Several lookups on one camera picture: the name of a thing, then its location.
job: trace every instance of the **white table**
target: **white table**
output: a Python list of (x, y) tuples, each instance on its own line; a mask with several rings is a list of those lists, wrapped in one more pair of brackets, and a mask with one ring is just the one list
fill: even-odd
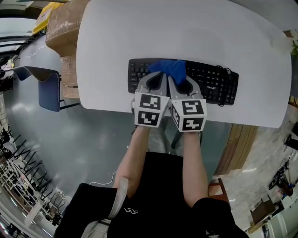
[(128, 63), (192, 60), (239, 74), (233, 106), (207, 105), (207, 120), (279, 127), (291, 87), (291, 57), (271, 46), (281, 30), (226, 0), (92, 0), (82, 18), (77, 78), (85, 108), (131, 112)]

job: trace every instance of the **blue cloth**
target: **blue cloth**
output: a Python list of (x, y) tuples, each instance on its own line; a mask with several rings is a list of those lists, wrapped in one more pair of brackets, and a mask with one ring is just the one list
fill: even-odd
[(177, 83), (181, 84), (186, 79), (186, 62), (183, 60), (168, 60), (162, 59), (152, 65), (148, 66), (151, 73), (161, 71), (167, 76), (172, 76)]

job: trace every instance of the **white bag strap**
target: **white bag strap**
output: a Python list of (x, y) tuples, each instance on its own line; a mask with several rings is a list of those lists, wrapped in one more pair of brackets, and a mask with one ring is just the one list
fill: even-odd
[(108, 216), (109, 220), (117, 216), (118, 212), (120, 211), (127, 194), (128, 186), (129, 186), (129, 180), (125, 177), (121, 177), (119, 188), (116, 193), (115, 201), (114, 201), (112, 210)]

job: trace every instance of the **cardboard box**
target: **cardboard box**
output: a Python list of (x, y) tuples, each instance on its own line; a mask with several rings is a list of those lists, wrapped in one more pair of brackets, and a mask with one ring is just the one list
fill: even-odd
[(89, 2), (72, 0), (53, 10), (47, 26), (46, 45), (61, 57), (61, 86), (65, 98), (80, 98), (76, 77), (76, 46), (81, 20)]

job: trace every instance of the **gray floor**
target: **gray floor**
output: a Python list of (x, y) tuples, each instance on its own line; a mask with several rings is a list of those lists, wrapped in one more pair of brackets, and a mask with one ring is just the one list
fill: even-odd
[[(36, 40), (21, 53), (20, 65), (60, 72), (59, 55), (47, 48), (44, 40), (45, 37)], [(49, 178), (53, 178), (52, 185), (72, 196), (79, 183), (111, 181), (134, 129), (132, 114), (88, 110), (82, 106), (48, 111), (39, 107), (38, 82), (33, 77), (15, 81), (14, 90), (5, 92), (4, 100), (13, 135), (21, 134), (27, 140), (26, 147), (36, 151), (35, 160), (42, 159)], [(65, 100), (67, 105), (75, 102)], [(216, 170), (229, 128), (227, 123), (205, 125), (202, 154), (209, 178)], [(175, 132), (170, 120), (167, 134)]]

